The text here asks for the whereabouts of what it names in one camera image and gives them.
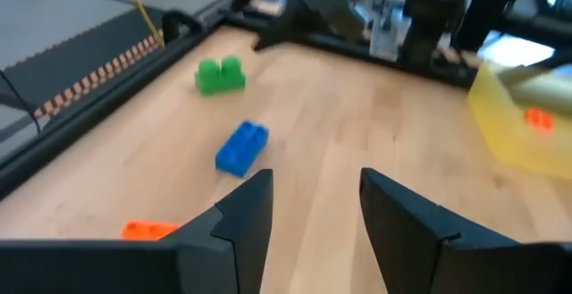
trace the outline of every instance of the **yellow container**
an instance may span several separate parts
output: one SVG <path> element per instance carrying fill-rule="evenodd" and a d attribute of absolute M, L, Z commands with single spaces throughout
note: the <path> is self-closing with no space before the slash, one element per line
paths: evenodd
<path fill-rule="evenodd" d="M 507 164 L 572 179 L 572 117 L 553 113 L 551 130 L 532 127 L 525 118 L 526 108 L 514 102 L 492 68 L 489 63 L 480 67 L 467 99 L 492 154 Z M 550 76 L 537 82 L 555 80 L 546 78 Z M 523 94 L 521 88 L 510 87 L 510 91 Z"/>

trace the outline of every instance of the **gray floor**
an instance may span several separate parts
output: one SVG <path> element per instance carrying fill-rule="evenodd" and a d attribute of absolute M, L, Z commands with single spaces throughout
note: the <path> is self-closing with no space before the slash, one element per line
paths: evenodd
<path fill-rule="evenodd" d="M 193 13 L 213 0 L 142 0 Z M 0 68 L 6 68 L 130 9 L 113 0 L 0 0 Z"/>

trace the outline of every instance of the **lego brick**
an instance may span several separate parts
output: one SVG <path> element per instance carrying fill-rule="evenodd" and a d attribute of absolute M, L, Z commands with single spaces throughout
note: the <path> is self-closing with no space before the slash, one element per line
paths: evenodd
<path fill-rule="evenodd" d="M 213 95 L 244 88 L 246 78 L 242 73 L 240 59 L 228 56 L 223 59 L 222 66 L 213 59 L 203 60 L 195 74 L 195 83 L 202 95 Z"/>
<path fill-rule="evenodd" d="M 122 238 L 126 240 L 160 240 L 179 229 L 173 223 L 158 223 L 146 221 L 129 221 L 122 231 Z"/>
<path fill-rule="evenodd" d="M 267 141 L 267 128 L 244 121 L 216 154 L 216 169 L 243 178 Z"/>

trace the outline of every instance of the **wire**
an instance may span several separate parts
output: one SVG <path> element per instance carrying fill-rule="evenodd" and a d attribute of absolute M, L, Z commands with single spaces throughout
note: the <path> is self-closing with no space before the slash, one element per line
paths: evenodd
<path fill-rule="evenodd" d="M 141 3 L 141 0 L 135 0 L 135 5 L 137 6 L 139 13 L 141 14 L 141 17 L 143 17 L 143 21 L 145 21 L 145 23 L 147 24 L 147 26 L 151 30 L 151 33 L 153 34 L 153 37 L 155 37 L 155 40 L 157 41 L 157 43 L 159 43 L 161 48 L 164 48 L 163 38 L 161 37 L 161 35 L 159 35 L 159 32 L 155 28 L 155 25 L 153 25 L 153 22 L 149 18 L 149 15 L 147 15 L 147 12 L 145 11 L 145 7 Z"/>
<path fill-rule="evenodd" d="M 10 80 L 8 80 L 8 77 L 6 76 L 6 74 L 4 74 L 4 71 L 0 70 L 0 76 L 2 76 L 2 78 L 6 81 L 6 83 L 8 84 L 8 86 L 10 87 L 10 89 L 12 90 L 14 95 L 16 95 L 18 100 L 20 100 L 20 102 L 21 102 L 22 106 L 24 107 L 24 110 L 26 111 L 26 113 L 29 115 L 30 118 L 32 118 L 32 121 L 34 122 L 34 124 L 36 124 L 36 131 L 38 132 L 38 135 L 39 135 L 39 133 L 42 131 L 42 129 L 39 127 L 38 119 L 36 119 L 36 116 L 34 116 L 32 109 L 29 108 L 29 105 L 21 97 L 20 93 L 18 93 L 18 91 L 16 90 L 14 85 L 10 82 Z"/>

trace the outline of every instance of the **wooden surface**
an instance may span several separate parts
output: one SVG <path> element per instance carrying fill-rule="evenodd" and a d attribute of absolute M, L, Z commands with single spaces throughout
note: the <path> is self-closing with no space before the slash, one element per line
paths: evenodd
<path fill-rule="evenodd" d="M 466 92 L 301 46 L 260 55 L 221 29 L 0 203 L 0 237 L 116 239 L 129 219 L 185 223 L 241 180 L 215 153 L 245 119 L 270 129 L 263 293 L 384 293 L 358 203 L 374 167 L 522 241 L 572 239 L 572 184 L 496 164 Z M 244 92 L 202 97 L 205 57 L 240 56 Z"/>

